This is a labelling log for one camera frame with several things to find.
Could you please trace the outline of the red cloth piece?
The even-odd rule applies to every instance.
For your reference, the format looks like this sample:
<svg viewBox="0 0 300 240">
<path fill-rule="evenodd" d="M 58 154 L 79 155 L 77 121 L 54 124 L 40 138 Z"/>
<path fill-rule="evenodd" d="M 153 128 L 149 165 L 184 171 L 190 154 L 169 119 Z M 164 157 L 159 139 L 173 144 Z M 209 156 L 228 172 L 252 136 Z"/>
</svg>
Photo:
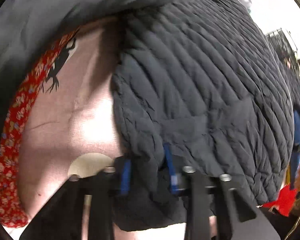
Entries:
<svg viewBox="0 0 300 240">
<path fill-rule="evenodd" d="M 279 214 L 288 217 L 296 200 L 296 195 L 297 190 L 291 190 L 288 184 L 280 190 L 276 201 L 263 204 L 262 207 L 268 208 L 270 211 L 277 211 Z"/>
</svg>

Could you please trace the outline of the navy blue folded jacket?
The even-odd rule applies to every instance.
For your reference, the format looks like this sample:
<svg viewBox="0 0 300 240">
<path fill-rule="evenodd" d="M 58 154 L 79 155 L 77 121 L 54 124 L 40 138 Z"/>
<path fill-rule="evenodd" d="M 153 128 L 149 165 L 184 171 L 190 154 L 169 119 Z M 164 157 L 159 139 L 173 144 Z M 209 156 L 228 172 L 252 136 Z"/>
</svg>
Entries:
<svg viewBox="0 0 300 240">
<path fill-rule="evenodd" d="M 300 113 L 297 110 L 294 110 L 294 145 L 300 145 Z M 300 165 L 300 153 L 292 150 L 292 155 L 290 158 L 290 189 L 294 190 L 296 173 Z"/>
</svg>

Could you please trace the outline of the red floral fabric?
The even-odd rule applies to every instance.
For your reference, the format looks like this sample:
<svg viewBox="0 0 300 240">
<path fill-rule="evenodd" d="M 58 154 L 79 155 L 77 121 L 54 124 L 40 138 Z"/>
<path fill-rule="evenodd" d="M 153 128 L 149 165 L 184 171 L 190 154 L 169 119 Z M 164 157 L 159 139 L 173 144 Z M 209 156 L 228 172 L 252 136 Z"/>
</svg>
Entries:
<svg viewBox="0 0 300 240">
<path fill-rule="evenodd" d="M 75 30 L 57 39 L 37 60 L 19 86 L 7 112 L 0 138 L 0 224 L 7 228 L 22 228 L 28 224 L 17 187 L 23 130 L 44 80 L 57 57 L 77 32 Z"/>
</svg>

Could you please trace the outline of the pink bed sheet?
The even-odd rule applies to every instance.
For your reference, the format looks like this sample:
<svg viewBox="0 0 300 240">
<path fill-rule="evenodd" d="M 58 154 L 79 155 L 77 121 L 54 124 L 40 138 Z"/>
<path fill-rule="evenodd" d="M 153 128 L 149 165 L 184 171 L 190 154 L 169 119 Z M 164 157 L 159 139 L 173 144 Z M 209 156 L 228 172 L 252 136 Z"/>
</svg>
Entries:
<svg viewBox="0 0 300 240">
<path fill-rule="evenodd" d="M 81 27 L 62 53 L 58 88 L 39 92 L 19 157 L 18 194 L 29 219 L 71 174 L 93 175 L 124 154 L 111 82 L 121 37 L 113 17 Z"/>
</svg>

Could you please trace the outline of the black quilted coat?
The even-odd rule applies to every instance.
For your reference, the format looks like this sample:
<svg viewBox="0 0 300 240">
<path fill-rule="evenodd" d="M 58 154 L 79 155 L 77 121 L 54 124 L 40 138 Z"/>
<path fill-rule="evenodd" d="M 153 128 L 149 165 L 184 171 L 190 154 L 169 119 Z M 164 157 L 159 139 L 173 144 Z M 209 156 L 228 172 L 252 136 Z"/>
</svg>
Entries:
<svg viewBox="0 0 300 240">
<path fill-rule="evenodd" d="M 113 239 L 123 231 L 227 220 L 222 191 L 255 206 L 277 200 L 290 167 L 300 81 L 239 0 L 2 0 L 0 138 L 13 98 L 53 42 L 113 17 L 122 28 L 112 75 L 114 121 L 123 155 L 93 175 L 71 174 L 28 224 L 22 239 Z M 180 168 L 172 194 L 163 144 Z M 130 159 L 130 191 L 120 194 Z M 0 224 L 0 238 L 7 227 Z"/>
</svg>

